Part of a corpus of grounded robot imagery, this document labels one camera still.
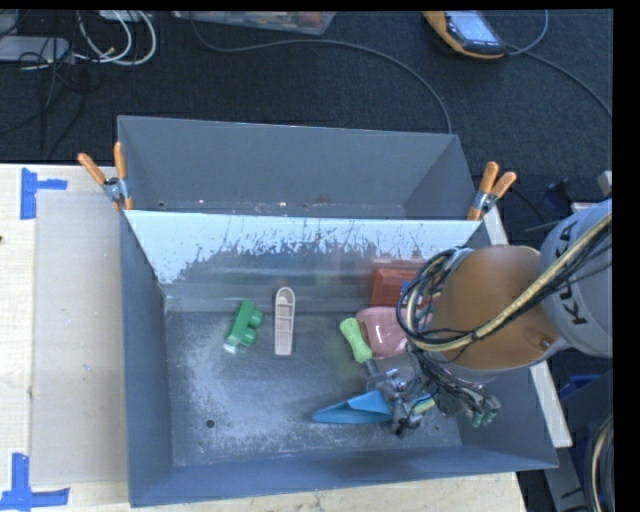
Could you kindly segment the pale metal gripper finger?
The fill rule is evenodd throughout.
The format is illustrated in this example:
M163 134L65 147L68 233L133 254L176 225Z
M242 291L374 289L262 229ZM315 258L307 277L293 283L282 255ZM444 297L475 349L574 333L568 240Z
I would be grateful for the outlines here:
M406 402L397 400L393 405L391 430L396 436L403 436L407 430L418 428L423 420L423 413L418 411L421 401Z
M367 390L379 391L386 398L397 398L403 392L403 380L398 369L372 373L367 379Z

